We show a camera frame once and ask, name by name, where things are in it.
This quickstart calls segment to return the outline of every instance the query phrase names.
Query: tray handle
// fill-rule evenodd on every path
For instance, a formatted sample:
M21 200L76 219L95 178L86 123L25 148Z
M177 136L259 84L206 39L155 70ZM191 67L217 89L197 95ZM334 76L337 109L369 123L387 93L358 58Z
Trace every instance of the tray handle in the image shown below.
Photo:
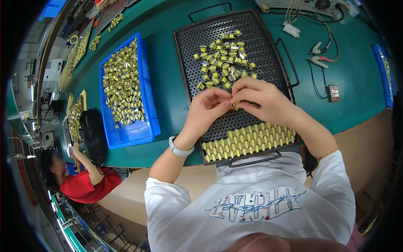
M285 53L287 54L288 60L290 61L291 67L293 68L295 78L297 79L297 82L296 82L295 84L291 85L291 88L296 87L296 86L299 85L299 78L298 78L297 71L295 70L294 63L293 63L293 61L291 60L290 54L288 53L288 50L287 50L287 47L285 47L284 42L283 42L283 40L282 40L280 37L278 38L278 40L277 40L277 42L276 42L276 45L278 45L279 42L281 42L281 44L282 44L283 47L284 47L284 51L285 51Z
M277 156L272 156L272 157L269 157L269 158L264 158L264 159L260 159L260 160L256 160L256 161L252 161L252 162L243 163L243 164L232 165L233 160L232 160L232 158L230 158L228 166L230 168L235 168L235 167L241 167L241 166L244 166L244 165L253 165L253 164L257 164L257 163L266 162L266 161L270 161L270 160L273 160L273 159L281 158L281 153L278 151L278 149L275 148L274 150L276 151Z
M195 13L197 13L197 12L200 12L200 11L202 11L202 10L207 10L207 9L210 9L210 8L213 8L213 7L216 7L216 6L220 6L220 5L224 5L224 4L228 4L228 5L229 5L229 13L232 13L232 5L231 5L231 3L230 3L230 2L224 2L224 3L220 3L220 4L211 5L211 6L208 6L208 7L206 7L206 8L200 9L200 10L193 11L193 12L189 13L187 16L189 17L190 21L191 21L192 24L194 25L194 24L195 24L195 21L193 21L193 19L192 19L192 17L190 17L190 15L195 14Z

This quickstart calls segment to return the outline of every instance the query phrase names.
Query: hand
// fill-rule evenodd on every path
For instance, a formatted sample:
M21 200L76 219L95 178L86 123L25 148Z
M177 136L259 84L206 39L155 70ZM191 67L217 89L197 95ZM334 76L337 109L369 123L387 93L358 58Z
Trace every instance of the hand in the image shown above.
M78 143L78 140L74 140L71 150L73 151L73 155L77 155L77 153L80 152L80 144Z
M190 150L211 124L225 114L232 104L231 94L218 87L212 87L196 95L190 105L185 125L174 144L181 150Z
M99 3L96 4L96 7L98 10L102 10L103 8L105 8L109 3L109 0L100 0Z
M278 88L251 77L243 77L232 87L231 103L247 100L260 104L260 108L248 102L237 105L260 120L277 125L292 126L293 118L298 113L295 106Z
M74 154L73 154L73 160L74 160L74 163L77 165L78 172L79 173L82 172L82 170L81 170L81 162L80 162L80 160L78 160L76 158L76 156L74 156Z

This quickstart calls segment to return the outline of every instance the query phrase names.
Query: black perforated tray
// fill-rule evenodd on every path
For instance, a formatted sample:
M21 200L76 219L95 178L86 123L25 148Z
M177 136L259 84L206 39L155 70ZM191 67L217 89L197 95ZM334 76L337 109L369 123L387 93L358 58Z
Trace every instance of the black perforated tray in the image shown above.
M223 4L230 5L229 13L216 15L197 22L194 22L191 18L191 14L193 13ZM254 9L232 12L230 3L226 2L218 5L190 13L189 18L192 23L173 32L183 83L189 95L189 104L192 98L201 92L201 90L196 88L196 85L201 81L200 70L202 65L200 60L194 60L193 54L199 52L200 45L208 46L211 42L220 38L221 33L232 33L236 29L240 30L243 34L239 38L229 41L245 42L245 51L248 55L248 59L253 61L258 67L251 71L245 69L245 67L236 65L235 68L238 70L247 70L248 73L257 73L258 79L275 84L276 87L295 104L292 87L299 84L299 79L294 65L292 61L290 61L297 80L296 84L290 84L283 61L276 46L279 42L284 46L283 41L279 38L276 43L274 42L262 19ZM229 110L211 125L206 134L200 138L199 144L226 138L228 130L240 129L260 122L262 121L242 109L238 111ZM284 145L278 147L278 149L285 150L293 148L298 142L299 138L297 136L294 144ZM265 152L260 151L259 153L248 154L246 156L241 155L241 157L236 157L234 160L269 154L274 151L275 150L272 149ZM220 163L220 161L217 160L216 162L207 163L204 160L204 163L212 164Z

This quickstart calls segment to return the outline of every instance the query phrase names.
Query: white t-shirt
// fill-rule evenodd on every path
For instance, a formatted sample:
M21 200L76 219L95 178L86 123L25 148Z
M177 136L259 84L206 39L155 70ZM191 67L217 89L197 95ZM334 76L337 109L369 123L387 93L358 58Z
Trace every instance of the white t-shirt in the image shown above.
M347 244L355 199L341 152L320 160L310 188L303 185L301 156L281 154L247 167L217 168L217 182L194 202L185 188L148 178L144 196L151 251L217 252L253 232Z

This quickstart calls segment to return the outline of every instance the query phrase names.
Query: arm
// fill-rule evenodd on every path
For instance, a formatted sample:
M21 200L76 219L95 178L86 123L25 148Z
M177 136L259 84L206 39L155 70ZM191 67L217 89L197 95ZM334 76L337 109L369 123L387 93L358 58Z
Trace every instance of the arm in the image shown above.
M260 108L248 102L238 104L238 108L243 108L260 120L294 128L309 152L318 160L339 149L333 135L288 100L275 85L244 77L234 84L232 95L231 103L248 100L260 104Z
M89 174L89 180L92 185L96 185L104 178L104 172L100 170L98 167L93 165L91 161L80 152L80 146L77 140L74 141L74 145L72 146L74 156L84 165Z
M109 3L109 0L100 0L99 3L97 3L97 10L102 10L103 8L105 8Z
M190 150L210 125L232 107L229 102L231 97L230 93L218 87L209 88L196 95L190 105L185 125L174 140L174 145L181 150ZM167 148L151 167L149 177L161 182L174 183L181 173L185 160L186 157L177 156Z
M83 170L81 170L81 162L74 156L74 154L73 154L73 160L77 166L78 173L82 172Z

